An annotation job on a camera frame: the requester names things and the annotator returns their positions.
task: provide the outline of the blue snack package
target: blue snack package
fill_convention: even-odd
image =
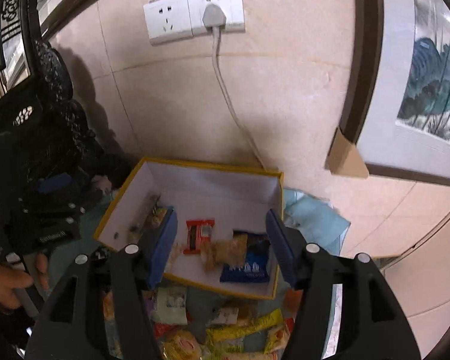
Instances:
[[[267,283],[270,276],[267,272],[268,250],[270,241],[266,234],[249,233],[243,230],[234,230],[233,235],[247,235],[247,255],[242,268],[231,268],[223,265],[220,282],[233,283]]]

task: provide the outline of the power cord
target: power cord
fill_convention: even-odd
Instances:
[[[230,114],[231,114],[236,126],[240,130],[240,133],[242,134],[245,141],[247,141],[248,145],[250,146],[250,149],[252,150],[253,154],[255,155],[255,158],[260,163],[262,168],[266,170],[265,164],[262,160],[262,157],[260,156],[260,152],[258,150],[257,145],[255,144],[255,141],[253,140],[252,135],[246,129],[246,127],[242,125],[242,123],[239,120],[239,117],[235,113],[235,109],[233,108],[232,100],[230,98],[230,95],[228,94],[228,90],[225,85],[224,79],[222,77],[222,73],[220,71],[220,66],[218,64],[218,53],[219,53],[219,48],[220,48],[221,27],[224,26],[225,23],[227,22],[227,17],[225,16],[222,9],[218,5],[209,4],[205,8],[205,12],[203,13],[202,21],[206,28],[211,28],[211,33],[214,37],[214,45],[213,45],[212,53],[211,53],[211,61],[214,66],[214,72],[215,72],[218,84],[220,85],[220,89],[222,90],[223,98],[225,99],[226,105],[228,107],[228,111],[230,111]]]

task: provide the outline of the tiled wall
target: tiled wall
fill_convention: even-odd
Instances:
[[[108,150],[135,157],[256,166],[216,82],[211,38],[152,47],[148,1],[94,1],[51,40],[91,127]],[[223,36],[220,64],[265,164],[352,221],[345,254],[413,245],[449,212],[450,188],[324,169],[347,90],[355,0],[243,2],[246,33]]]

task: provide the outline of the blue gripper pad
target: blue gripper pad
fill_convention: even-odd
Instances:
[[[168,256],[175,240],[177,225],[176,212],[169,209],[160,226],[156,229],[146,229],[139,241],[140,248],[144,251],[148,270],[147,284],[150,290],[153,290],[162,281]]]
[[[269,210],[265,225],[284,280],[295,288],[298,282],[298,267],[301,254],[307,245],[303,235],[296,229],[286,227],[280,216]]]

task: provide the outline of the cabinet door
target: cabinet door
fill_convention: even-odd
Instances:
[[[407,317],[449,300],[450,220],[427,242],[386,269],[385,278]]]
[[[450,302],[409,318],[422,359],[438,344],[450,326]]]

